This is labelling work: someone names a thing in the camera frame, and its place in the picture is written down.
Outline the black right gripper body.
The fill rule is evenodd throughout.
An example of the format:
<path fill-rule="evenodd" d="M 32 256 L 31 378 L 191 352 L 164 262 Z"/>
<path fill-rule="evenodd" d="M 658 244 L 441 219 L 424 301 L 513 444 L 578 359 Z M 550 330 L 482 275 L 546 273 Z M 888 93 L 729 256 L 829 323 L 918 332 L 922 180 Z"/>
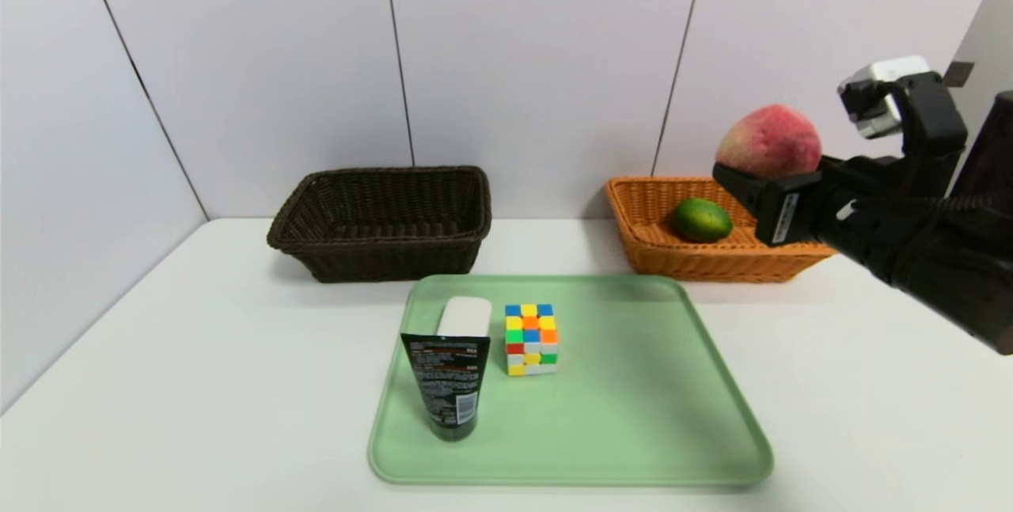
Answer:
<path fill-rule="evenodd" d="M 900 284 L 901 217 L 869 204 L 893 194 L 897 162 L 824 156 L 813 173 L 768 181 L 757 199 L 756 237 L 772 248 L 819 242 Z"/>

